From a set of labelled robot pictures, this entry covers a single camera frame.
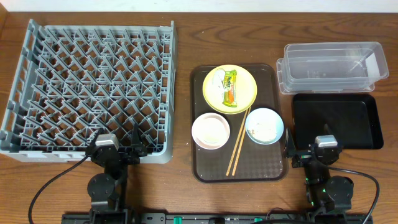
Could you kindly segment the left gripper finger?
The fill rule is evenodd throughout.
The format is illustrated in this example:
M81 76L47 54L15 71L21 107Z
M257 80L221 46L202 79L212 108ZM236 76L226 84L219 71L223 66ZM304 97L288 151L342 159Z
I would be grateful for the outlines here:
M96 144L96 140L97 140L98 136L103 134L103 131L104 131L103 128L99 128L99 130L97 130L97 132L95 132L95 136L92 140L92 145Z
M131 136L131 147L134 149L142 148L142 140L139 134L139 126L137 124L135 124L133 127L132 136Z

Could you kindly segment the light blue bowl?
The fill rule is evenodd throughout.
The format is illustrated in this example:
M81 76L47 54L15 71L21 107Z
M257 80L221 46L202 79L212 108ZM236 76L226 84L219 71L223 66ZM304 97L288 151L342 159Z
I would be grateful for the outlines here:
M249 138L262 145L276 143L284 133L284 122L280 115L269 108L258 108L249 113L245 122Z

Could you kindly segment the green snack wrapper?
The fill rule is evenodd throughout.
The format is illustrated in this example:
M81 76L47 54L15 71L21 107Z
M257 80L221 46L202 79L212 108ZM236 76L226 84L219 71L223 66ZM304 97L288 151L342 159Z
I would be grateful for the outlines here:
M236 102L236 77L237 71L224 71L223 78L223 104L228 107L237 107Z

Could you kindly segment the rice and nut shells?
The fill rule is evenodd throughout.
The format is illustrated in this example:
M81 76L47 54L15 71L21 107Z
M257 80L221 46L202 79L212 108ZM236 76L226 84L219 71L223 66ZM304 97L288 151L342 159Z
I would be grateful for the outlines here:
M277 130L271 124L254 124L249 133L256 141L262 143L272 142L277 137Z

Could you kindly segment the white tissue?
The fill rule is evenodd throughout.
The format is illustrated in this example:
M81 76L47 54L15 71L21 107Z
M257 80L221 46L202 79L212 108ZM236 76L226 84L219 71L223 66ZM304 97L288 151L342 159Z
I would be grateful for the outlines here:
M223 69L217 69L212 78L212 87L215 93L217 93L220 96L220 98L224 96L223 80L225 74L226 72Z

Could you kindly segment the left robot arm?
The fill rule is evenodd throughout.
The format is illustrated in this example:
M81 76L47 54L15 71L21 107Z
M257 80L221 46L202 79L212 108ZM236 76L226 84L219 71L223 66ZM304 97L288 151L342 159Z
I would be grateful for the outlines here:
M105 134L100 129L86 148L91 162L104 169L88 182L89 223L141 222L140 215L125 203L128 166L139 164L140 158L147 155L138 127L133 128L130 143L127 149L121 149L115 134Z

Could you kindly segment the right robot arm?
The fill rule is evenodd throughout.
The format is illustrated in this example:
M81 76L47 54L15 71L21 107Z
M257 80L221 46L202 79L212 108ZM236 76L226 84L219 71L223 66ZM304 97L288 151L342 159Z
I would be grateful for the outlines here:
M329 166L339 159L341 149L333 135L317 136L306 149L298 149L289 128L285 132L284 157L291 158L293 168L305 171L308 201L313 208L306 219L313 223L348 223L354 183L348 177L330 175Z

